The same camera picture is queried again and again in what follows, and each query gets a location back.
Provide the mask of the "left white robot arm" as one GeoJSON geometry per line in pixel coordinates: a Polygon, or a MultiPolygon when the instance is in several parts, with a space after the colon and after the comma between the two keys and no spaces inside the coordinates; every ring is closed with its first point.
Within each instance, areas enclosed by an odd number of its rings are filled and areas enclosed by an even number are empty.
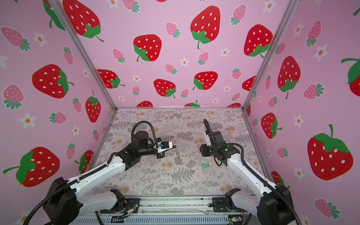
{"type": "Polygon", "coordinates": [[[163,158],[166,151],[175,147],[172,142],[156,137],[151,139],[146,131],[138,131],[131,135],[131,143],[121,151],[112,153],[107,162],[77,177],[55,180],[43,205],[51,224],[69,225],[78,216],[98,211],[132,213],[125,196],[115,188],[99,195],[89,196],[88,192],[133,167],[142,156],[163,158]]]}

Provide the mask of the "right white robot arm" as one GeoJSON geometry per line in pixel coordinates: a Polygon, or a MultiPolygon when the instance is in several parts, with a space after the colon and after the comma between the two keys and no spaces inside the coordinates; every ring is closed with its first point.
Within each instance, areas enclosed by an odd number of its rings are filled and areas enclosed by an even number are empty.
{"type": "Polygon", "coordinates": [[[228,208],[243,209],[257,217],[262,225],[301,224],[295,212],[290,190],[261,175],[244,158],[244,149],[237,143],[226,143],[219,131],[205,131],[206,143],[200,152],[204,157],[214,157],[236,172],[254,193],[247,196],[240,189],[227,194],[228,208]]]}

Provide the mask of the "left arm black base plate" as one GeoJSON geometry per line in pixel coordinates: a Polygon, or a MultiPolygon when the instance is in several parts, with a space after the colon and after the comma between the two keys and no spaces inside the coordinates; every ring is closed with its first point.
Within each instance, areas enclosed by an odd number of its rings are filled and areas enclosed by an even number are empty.
{"type": "Polygon", "coordinates": [[[110,210],[101,210],[101,214],[125,214],[128,211],[137,213],[140,205],[140,198],[126,198],[125,200],[118,200],[113,208],[110,210]]]}

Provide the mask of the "metal key holder plate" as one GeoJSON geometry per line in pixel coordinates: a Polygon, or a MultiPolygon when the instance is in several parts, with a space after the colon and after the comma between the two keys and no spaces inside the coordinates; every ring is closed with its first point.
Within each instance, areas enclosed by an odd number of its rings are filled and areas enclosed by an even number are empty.
{"type": "Polygon", "coordinates": [[[183,165],[183,160],[180,156],[180,153],[178,150],[176,150],[176,158],[174,160],[175,164],[178,165],[178,166],[182,166],[183,165]]]}

